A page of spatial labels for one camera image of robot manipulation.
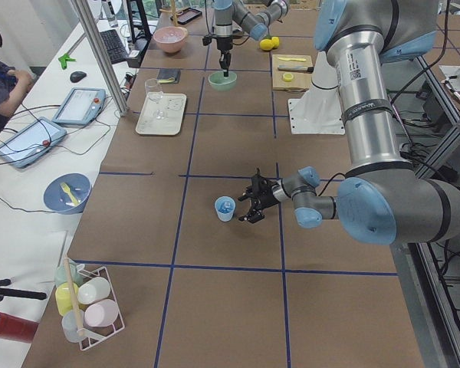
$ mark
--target pink cup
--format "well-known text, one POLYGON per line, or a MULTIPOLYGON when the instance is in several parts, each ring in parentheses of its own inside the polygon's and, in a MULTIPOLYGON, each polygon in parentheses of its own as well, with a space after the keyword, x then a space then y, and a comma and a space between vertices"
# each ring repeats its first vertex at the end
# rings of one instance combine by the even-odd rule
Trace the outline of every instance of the pink cup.
POLYGON ((120 310, 117 303, 111 299, 104 299, 90 305, 85 310, 85 323, 91 327, 105 327, 114 323, 120 310))

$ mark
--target white table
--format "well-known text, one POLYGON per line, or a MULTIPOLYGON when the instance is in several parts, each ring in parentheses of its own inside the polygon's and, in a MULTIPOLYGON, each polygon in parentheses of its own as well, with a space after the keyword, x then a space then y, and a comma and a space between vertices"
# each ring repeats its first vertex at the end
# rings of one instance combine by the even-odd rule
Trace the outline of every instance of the white table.
MULTIPOLYGON (((108 29, 107 21, 99 21, 98 28, 101 31, 108 29)), ((79 24, 25 98, 24 105, 27 108, 61 104, 72 87, 104 88, 109 95, 87 39, 71 53, 71 57, 76 61, 68 62, 67 69, 61 70, 58 58, 68 51, 82 33, 83 29, 79 24), (72 84, 69 77, 73 71, 85 71, 87 77, 79 83, 72 84)), ((113 68, 120 83, 126 72, 136 73, 126 62, 115 64, 113 68)), ((37 117, 52 118, 56 109, 33 111, 37 117)), ((106 154, 119 120, 119 113, 112 99, 108 99, 108 104, 98 120, 106 125, 93 122, 88 127, 67 135, 60 143, 74 152, 82 153, 109 130, 102 140, 82 156, 62 147, 54 147, 25 169, 16 169, 8 164, 0 165, 0 197, 14 207, 48 210, 43 203, 43 192, 58 176, 82 173, 94 184, 100 162, 106 154)), ((34 117, 31 114, 20 113, 7 127, 20 130, 33 121, 34 117)), ((11 134, 9 131, 2 132, 0 140, 6 140, 11 134)), ((54 271, 62 254, 70 246, 80 219, 81 214, 25 213, 12 210, 0 201, 0 279, 10 278, 12 285, 9 288, 40 291, 50 296, 54 286, 54 271)), ((0 311, 39 321, 46 303, 47 300, 5 297, 0 302, 0 311)), ((30 344, 27 343, 0 339, 0 368, 20 367, 29 347, 30 344)))

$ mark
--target wine glass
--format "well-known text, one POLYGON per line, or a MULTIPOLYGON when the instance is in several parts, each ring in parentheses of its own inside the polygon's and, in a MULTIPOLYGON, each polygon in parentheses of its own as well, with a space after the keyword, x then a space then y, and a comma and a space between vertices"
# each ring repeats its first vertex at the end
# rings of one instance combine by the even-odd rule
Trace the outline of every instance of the wine glass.
POLYGON ((156 78, 146 80, 145 91, 148 98, 156 103, 156 111, 153 113, 153 117, 156 119, 164 119, 166 115, 159 108, 159 102, 163 97, 163 91, 162 86, 160 86, 160 82, 156 78))

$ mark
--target yellow cup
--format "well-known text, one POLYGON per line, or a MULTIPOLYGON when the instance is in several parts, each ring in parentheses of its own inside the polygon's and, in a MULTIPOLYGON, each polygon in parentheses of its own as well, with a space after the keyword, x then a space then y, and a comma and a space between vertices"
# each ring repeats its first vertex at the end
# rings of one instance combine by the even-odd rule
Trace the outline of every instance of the yellow cup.
MULTIPOLYGON (((78 286, 74 283, 75 294, 78 294, 78 286)), ((58 313, 61 316, 64 316, 68 311, 71 311, 74 307, 71 304, 70 300, 70 291, 68 290, 68 283, 65 282, 56 288, 54 292, 54 297, 56 298, 56 306, 58 308, 58 313)))

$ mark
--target knife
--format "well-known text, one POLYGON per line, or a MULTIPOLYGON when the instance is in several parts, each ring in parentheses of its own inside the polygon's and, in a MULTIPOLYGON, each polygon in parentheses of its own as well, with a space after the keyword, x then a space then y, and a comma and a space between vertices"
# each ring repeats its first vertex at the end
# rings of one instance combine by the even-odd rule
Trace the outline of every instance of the knife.
POLYGON ((278 65, 279 71, 296 71, 298 73, 313 73, 314 67, 291 67, 288 65, 278 65))
POLYGON ((302 63, 304 63, 305 61, 307 61, 306 58, 304 57, 278 57, 278 60, 283 60, 283 61, 301 61, 302 63))

